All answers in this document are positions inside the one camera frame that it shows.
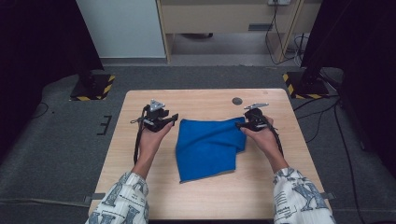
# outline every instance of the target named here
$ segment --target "patterned sleeve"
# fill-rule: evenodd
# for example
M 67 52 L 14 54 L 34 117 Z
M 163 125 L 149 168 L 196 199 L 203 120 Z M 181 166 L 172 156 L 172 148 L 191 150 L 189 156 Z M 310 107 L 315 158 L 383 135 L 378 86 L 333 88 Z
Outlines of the patterned sleeve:
M 149 223 L 148 194 L 148 185 L 140 175 L 125 173 L 85 223 Z
M 299 171 L 293 168 L 278 171 L 274 184 L 275 224 L 335 223 L 318 189 Z

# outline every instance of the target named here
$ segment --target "blue towel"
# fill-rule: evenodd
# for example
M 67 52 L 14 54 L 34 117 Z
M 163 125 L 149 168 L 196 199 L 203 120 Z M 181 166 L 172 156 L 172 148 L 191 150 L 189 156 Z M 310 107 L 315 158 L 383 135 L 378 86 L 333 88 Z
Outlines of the blue towel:
M 236 122 L 245 122 L 245 118 L 180 122 L 176 145 L 180 182 L 235 170 L 236 153 L 245 150 L 247 139 Z

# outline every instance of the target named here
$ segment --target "stand base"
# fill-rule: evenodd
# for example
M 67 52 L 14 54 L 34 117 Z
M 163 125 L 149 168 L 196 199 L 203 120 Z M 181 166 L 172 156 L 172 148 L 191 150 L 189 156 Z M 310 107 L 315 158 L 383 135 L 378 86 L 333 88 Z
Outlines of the stand base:
M 115 76 L 93 75 L 92 77 L 95 80 L 95 88 L 86 88 L 79 79 L 78 83 L 70 94 L 71 101 L 104 100 L 107 97 Z
M 303 72 L 288 72 L 283 75 L 291 98 L 318 99 L 329 96 L 329 91 L 321 80 L 316 80 L 311 85 L 302 85 L 303 74 Z

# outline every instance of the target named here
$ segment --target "baseboard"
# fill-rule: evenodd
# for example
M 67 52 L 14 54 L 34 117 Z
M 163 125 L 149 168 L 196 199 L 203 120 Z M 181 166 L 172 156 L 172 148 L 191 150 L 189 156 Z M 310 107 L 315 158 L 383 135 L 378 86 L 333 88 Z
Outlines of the baseboard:
M 136 64 L 167 64 L 166 58 L 101 58 L 103 66 L 131 66 Z

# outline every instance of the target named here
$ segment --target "black and yellow hazard tape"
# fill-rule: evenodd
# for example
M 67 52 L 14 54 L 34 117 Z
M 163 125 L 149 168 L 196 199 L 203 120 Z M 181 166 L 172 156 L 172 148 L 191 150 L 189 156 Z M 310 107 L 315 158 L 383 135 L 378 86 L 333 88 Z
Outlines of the black and yellow hazard tape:
M 298 94 L 295 92 L 288 74 L 283 74 L 283 80 L 285 81 L 286 87 L 288 88 L 290 97 L 293 99 L 318 99 L 329 96 L 329 94 Z
M 79 96 L 70 96 L 70 101 L 90 101 L 90 100 L 104 100 L 106 99 L 108 93 L 110 92 L 111 86 L 113 85 L 114 78 L 116 76 L 108 76 L 108 80 L 106 81 L 106 85 L 103 88 L 103 92 L 98 95 L 90 96 L 90 95 L 79 95 Z

